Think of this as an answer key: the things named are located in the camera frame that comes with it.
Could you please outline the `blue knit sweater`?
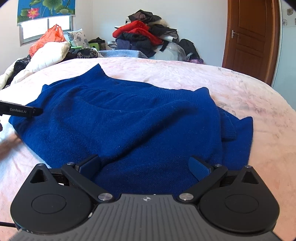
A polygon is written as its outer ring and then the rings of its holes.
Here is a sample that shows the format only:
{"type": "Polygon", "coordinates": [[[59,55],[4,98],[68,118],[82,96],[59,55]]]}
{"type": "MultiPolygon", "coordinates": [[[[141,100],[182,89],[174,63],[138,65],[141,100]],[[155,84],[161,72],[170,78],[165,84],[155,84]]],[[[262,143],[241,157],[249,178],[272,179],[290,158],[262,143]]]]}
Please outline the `blue knit sweater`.
{"type": "Polygon", "coordinates": [[[253,119],[219,108],[205,87],[173,90],[108,77],[96,65],[44,85],[34,118],[9,119],[22,141],[52,168],[101,159],[94,183],[113,195],[178,196],[198,180],[189,157],[239,170],[248,163],[253,119]]]}

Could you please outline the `pile of dark and red clothes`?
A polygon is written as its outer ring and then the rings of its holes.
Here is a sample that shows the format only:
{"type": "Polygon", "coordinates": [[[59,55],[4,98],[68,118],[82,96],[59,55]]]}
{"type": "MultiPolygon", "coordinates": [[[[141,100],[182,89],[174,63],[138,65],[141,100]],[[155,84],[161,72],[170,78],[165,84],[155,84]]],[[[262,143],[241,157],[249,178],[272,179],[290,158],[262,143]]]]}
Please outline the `pile of dark and red clothes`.
{"type": "Polygon", "coordinates": [[[203,64],[193,42],[180,39],[178,30],[160,16],[138,10],[112,33],[117,50],[137,51],[149,59],[203,64]]]}

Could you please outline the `white quilt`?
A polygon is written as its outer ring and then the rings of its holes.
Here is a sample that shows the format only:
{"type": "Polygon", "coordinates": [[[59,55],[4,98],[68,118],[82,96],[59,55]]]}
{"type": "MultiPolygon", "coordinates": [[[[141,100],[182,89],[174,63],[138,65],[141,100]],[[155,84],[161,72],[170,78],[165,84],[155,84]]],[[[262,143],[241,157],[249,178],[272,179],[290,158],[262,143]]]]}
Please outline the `white quilt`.
{"type": "Polygon", "coordinates": [[[4,74],[1,75],[1,89],[11,84],[21,82],[28,76],[60,63],[65,59],[71,44],[65,42],[47,42],[43,47],[37,50],[33,57],[17,59],[9,66],[4,74]]]}

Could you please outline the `pink fleece bed blanket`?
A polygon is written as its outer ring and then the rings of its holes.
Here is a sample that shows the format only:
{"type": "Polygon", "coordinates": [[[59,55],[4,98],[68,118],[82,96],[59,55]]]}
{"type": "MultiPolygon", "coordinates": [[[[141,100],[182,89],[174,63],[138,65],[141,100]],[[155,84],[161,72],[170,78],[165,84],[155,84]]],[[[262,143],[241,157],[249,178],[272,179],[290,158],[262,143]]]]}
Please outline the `pink fleece bed blanket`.
{"type": "Polygon", "coordinates": [[[95,65],[106,75],[161,88],[208,88],[212,99],[238,118],[253,118],[249,164],[280,205],[275,233],[295,239],[295,110],[269,85],[222,67],[141,58],[73,59],[40,70],[1,91],[1,100],[28,104],[43,85],[79,76],[95,65]]]}

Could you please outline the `orange plastic bag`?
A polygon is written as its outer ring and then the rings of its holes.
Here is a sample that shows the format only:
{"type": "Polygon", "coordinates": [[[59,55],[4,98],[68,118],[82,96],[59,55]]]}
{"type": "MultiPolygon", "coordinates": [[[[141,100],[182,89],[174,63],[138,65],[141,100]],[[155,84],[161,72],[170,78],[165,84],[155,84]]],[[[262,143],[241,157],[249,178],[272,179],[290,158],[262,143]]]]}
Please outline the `orange plastic bag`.
{"type": "Polygon", "coordinates": [[[29,49],[29,55],[32,57],[34,54],[42,48],[48,42],[65,42],[64,33],[62,28],[55,24],[53,27],[49,28],[41,38],[36,41],[29,49]]]}

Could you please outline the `floral pillow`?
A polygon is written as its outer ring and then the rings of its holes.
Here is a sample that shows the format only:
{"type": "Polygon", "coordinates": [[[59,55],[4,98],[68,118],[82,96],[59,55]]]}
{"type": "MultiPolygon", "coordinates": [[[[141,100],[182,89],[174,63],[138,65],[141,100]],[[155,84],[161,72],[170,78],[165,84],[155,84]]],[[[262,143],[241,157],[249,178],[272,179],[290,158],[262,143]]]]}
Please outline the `floral pillow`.
{"type": "Polygon", "coordinates": [[[89,42],[83,29],[67,32],[72,47],[89,47],[89,42]]]}

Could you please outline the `lotus flower roller blind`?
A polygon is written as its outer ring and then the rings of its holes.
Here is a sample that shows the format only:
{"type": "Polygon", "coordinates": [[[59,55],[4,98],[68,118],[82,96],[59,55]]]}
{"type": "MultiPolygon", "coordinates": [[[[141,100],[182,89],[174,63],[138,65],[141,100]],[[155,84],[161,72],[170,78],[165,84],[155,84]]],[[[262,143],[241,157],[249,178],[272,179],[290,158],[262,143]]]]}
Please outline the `lotus flower roller blind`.
{"type": "Polygon", "coordinates": [[[75,0],[19,0],[17,25],[56,16],[74,16],[75,0]]]}

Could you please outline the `frosted glass sliding wardrobe door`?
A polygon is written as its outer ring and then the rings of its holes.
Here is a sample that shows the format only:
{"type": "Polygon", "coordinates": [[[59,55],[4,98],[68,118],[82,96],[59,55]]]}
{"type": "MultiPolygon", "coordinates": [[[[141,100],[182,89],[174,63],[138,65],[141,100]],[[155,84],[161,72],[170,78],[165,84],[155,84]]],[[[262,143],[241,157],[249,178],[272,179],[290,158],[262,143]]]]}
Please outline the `frosted glass sliding wardrobe door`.
{"type": "Polygon", "coordinates": [[[280,44],[272,87],[295,109],[295,8],[280,4],[280,44]]]}

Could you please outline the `brown wooden door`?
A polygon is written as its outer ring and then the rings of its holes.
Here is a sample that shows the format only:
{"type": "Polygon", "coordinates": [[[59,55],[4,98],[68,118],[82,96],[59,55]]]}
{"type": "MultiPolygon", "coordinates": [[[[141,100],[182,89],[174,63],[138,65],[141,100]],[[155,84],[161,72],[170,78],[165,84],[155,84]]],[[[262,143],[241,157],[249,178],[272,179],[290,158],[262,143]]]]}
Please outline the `brown wooden door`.
{"type": "Polygon", "coordinates": [[[228,1],[224,68],[271,85],[279,44],[278,1],[228,1]]]}

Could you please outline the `window with grey frame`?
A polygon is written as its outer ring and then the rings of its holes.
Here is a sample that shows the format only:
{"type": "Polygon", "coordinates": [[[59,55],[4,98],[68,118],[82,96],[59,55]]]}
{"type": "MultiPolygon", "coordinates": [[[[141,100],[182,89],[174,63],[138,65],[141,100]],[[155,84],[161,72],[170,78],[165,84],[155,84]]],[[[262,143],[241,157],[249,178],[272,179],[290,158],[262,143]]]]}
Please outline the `window with grey frame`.
{"type": "Polygon", "coordinates": [[[54,25],[59,25],[63,32],[73,30],[72,16],[55,16],[23,22],[19,25],[20,45],[32,43],[54,25]]]}

